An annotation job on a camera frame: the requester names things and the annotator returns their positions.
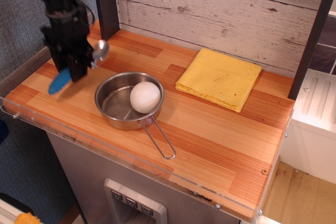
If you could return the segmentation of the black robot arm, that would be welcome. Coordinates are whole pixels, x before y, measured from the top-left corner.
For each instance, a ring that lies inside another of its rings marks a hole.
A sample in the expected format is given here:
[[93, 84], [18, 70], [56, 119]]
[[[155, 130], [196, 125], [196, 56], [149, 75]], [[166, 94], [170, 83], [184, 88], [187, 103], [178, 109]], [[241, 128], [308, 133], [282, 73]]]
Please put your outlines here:
[[42, 0], [50, 25], [41, 28], [45, 44], [57, 70], [69, 69], [73, 82], [87, 74], [93, 62], [93, 47], [88, 43], [90, 32], [87, 11], [80, 0]]

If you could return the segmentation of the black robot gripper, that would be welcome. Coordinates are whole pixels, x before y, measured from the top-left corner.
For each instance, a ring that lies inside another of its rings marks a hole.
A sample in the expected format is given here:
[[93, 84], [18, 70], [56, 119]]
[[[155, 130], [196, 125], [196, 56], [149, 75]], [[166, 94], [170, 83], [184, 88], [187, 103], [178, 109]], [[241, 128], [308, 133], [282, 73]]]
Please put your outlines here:
[[67, 18], [51, 18], [49, 26], [41, 28], [56, 69], [61, 72], [69, 68], [73, 82], [87, 74], [87, 67], [93, 61], [93, 47], [88, 43], [90, 32], [88, 15], [76, 12]]

